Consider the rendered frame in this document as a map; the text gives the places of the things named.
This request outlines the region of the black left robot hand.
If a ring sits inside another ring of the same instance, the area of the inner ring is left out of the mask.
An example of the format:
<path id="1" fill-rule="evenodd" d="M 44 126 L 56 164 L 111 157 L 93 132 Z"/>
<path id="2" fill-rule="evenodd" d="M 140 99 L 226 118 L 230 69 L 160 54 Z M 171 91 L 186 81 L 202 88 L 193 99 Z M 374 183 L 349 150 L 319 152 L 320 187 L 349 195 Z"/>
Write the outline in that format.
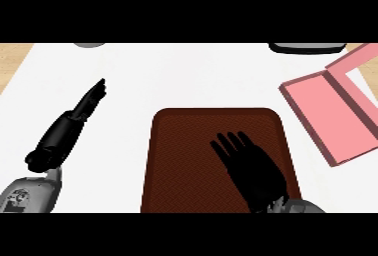
<path id="1" fill-rule="evenodd" d="M 105 79 L 100 79 L 84 94 L 75 108 L 65 111 L 53 122 L 36 150 L 25 157 L 30 171 L 43 173 L 62 165 L 77 143 L 84 123 L 106 95 L 105 89 Z"/>

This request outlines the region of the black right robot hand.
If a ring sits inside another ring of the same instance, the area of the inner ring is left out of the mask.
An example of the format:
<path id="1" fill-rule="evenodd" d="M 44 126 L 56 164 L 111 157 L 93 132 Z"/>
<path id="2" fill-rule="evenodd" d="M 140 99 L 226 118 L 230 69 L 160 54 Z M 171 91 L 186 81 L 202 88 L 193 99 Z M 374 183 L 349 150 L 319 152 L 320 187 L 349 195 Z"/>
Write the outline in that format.
<path id="1" fill-rule="evenodd" d="M 211 148 L 253 213 L 267 213 L 275 202 L 288 200 L 287 180 L 270 156 L 244 132 L 217 134 Z"/>

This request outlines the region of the brown rectangular tray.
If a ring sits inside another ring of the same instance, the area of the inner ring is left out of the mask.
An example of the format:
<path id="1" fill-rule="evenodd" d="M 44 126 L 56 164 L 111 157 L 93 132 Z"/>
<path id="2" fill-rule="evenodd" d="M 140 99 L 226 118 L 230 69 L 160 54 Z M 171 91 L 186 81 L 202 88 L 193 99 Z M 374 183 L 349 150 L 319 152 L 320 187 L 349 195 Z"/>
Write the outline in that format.
<path id="1" fill-rule="evenodd" d="M 167 108 L 152 121 L 143 213 L 247 213 L 245 200 L 210 142 L 244 132 L 269 154 L 301 197 L 282 122 L 267 108 Z"/>

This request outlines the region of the pink open box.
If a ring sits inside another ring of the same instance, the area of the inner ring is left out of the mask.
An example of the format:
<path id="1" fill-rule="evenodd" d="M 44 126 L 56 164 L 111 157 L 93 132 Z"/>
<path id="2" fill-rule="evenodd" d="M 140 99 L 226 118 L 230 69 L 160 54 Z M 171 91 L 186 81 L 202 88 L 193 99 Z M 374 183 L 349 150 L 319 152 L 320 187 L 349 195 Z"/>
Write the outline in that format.
<path id="1" fill-rule="evenodd" d="M 331 166 L 378 148 L 378 107 L 347 76 L 375 57 L 378 43 L 363 43 L 322 71 L 279 86 Z"/>

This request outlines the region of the dark grey appliance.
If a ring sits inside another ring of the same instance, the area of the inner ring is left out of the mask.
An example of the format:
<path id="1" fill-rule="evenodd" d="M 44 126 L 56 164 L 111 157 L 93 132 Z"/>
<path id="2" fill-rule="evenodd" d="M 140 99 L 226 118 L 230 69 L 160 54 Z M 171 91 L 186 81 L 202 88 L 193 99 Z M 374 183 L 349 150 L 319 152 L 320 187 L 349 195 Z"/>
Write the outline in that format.
<path id="1" fill-rule="evenodd" d="M 270 43 L 269 48 L 285 54 L 332 54 L 340 53 L 346 43 Z"/>

